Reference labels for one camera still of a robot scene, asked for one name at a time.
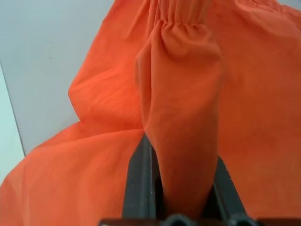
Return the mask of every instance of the orange garment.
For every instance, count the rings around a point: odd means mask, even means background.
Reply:
[[[275,0],[115,0],[69,97],[80,121],[0,187],[0,225],[119,218],[144,132],[171,212],[224,159],[247,213],[301,217],[301,13]]]

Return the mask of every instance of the wrinkled fabric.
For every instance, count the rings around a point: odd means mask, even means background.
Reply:
[[[115,0],[69,89],[79,122],[8,174],[0,225],[119,218],[144,133],[170,213],[202,211],[219,154],[251,217],[301,217],[300,28],[275,0]]]

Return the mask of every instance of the gray wall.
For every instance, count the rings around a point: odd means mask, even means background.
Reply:
[[[0,0],[0,62],[26,153],[78,120],[68,87],[112,3]]]

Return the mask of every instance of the orange fabric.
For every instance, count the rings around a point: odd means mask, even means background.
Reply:
[[[251,217],[301,217],[301,13],[208,3],[114,2],[69,90],[80,121],[9,173],[0,225],[119,218],[144,132],[171,212],[202,210],[219,153]]]

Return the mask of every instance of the orange cloth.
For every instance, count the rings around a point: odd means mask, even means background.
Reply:
[[[144,132],[171,212],[202,210],[219,153],[251,217],[301,217],[300,28],[275,0],[116,0],[69,90],[80,121],[9,173],[0,225],[119,218]]]

